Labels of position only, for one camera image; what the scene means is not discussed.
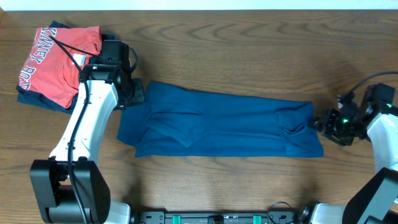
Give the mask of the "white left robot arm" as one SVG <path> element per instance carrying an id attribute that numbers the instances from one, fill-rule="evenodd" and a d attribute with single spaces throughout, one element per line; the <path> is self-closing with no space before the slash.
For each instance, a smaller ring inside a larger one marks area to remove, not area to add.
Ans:
<path id="1" fill-rule="evenodd" d="M 48 159 L 36 159 L 30 179 L 46 223 L 131 223 L 131 207 L 110 196 L 98 169 L 104 130 L 114 110 L 144 101 L 135 66 L 88 64 L 79 74 L 78 99 Z"/>

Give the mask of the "teal blue t-shirt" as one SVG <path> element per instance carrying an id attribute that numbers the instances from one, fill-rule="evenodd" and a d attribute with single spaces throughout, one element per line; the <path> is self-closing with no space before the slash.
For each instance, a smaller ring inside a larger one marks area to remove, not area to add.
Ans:
<path id="1" fill-rule="evenodd" d="M 313 105 L 152 82 L 143 104 L 121 113 L 117 139 L 136 157 L 323 157 Z"/>

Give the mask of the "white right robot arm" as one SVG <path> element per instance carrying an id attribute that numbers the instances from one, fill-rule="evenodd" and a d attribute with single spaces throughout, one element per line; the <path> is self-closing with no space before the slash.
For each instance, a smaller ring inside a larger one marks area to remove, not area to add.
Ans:
<path id="1" fill-rule="evenodd" d="M 362 105 L 373 147 L 375 176 L 347 203 L 307 204 L 294 223 L 397 223 L 397 107 L 394 94 L 372 93 Z"/>

